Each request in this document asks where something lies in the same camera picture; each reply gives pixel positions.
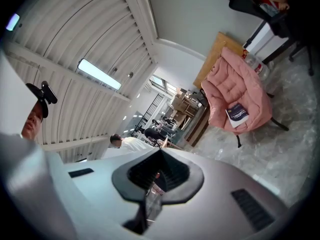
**marble floor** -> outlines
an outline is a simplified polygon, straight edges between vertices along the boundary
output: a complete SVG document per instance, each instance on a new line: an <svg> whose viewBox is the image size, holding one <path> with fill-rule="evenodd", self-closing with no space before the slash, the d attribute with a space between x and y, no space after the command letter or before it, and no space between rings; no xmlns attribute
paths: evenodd
<svg viewBox="0 0 320 240"><path fill-rule="evenodd" d="M289 207L309 191L310 167L317 142L317 97L308 75L306 51L294 62L288 57L276 62L265 89L274 94L273 117L289 127L283 131L271 121L240 135L238 148L234 134L209 126L195 147L184 149L207 158L232 164L274 192Z"/></svg>

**white shirt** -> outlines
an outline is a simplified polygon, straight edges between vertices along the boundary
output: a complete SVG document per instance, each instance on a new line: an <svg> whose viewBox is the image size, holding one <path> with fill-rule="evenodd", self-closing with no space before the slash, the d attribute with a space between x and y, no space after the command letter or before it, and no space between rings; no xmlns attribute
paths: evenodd
<svg viewBox="0 0 320 240"><path fill-rule="evenodd" d="M131 152L145 149L152 150L154 147L134 137L127 137L122 140L120 149L127 149Z"/></svg>

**chair cushion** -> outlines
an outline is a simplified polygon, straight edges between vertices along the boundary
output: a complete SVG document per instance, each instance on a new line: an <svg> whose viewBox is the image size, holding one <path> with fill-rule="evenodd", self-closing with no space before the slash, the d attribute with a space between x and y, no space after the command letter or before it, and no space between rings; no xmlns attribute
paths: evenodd
<svg viewBox="0 0 320 240"><path fill-rule="evenodd" d="M201 86L210 105L209 124L241 134L265 124L272 117L269 97L256 72L227 47L202 81ZM241 104L249 119L233 128L226 109Z"/></svg>

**rectangular light fixture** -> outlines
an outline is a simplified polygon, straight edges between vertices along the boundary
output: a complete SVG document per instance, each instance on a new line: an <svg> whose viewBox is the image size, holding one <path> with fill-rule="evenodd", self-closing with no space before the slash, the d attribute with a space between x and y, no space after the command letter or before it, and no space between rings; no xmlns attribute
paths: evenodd
<svg viewBox="0 0 320 240"><path fill-rule="evenodd" d="M9 20L8 25L6 26L6 29L9 31L14 30L15 25L18 23L18 20L20 19L20 16L18 14L12 15L11 19Z"/></svg>
<svg viewBox="0 0 320 240"><path fill-rule="evenodd" d="M78 68L116 90L119 90L121 87L121 83L114 80L112 77L108 76L106 73L104 73L96 66L92 65L89 61L87 61L84 58L80 61Z"/></svg>

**black office chair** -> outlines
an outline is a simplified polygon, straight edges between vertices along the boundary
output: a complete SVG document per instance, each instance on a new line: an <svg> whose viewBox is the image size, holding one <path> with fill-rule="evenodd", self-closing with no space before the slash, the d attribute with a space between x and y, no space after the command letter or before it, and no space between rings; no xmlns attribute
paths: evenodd
<svg viewBox="0 0 320 240"><path fill-rule="evenodd" d="M294 40L296 42L296 47L289 55L289 60L291 62L294 61L293 56L306 46L310 63L308 73L310 76L313 76L314 70L312 67L311 48L304 40L303 35L301 35L302 30L296 29L295 24L289 22L289 15L287 12L280 12L271 17L260 8L259 3L260 0L230 0L229 7L235 11L251 14L266 21L270 25L275 36L279 36L280 38L288 37L289 39Z"/></svg>

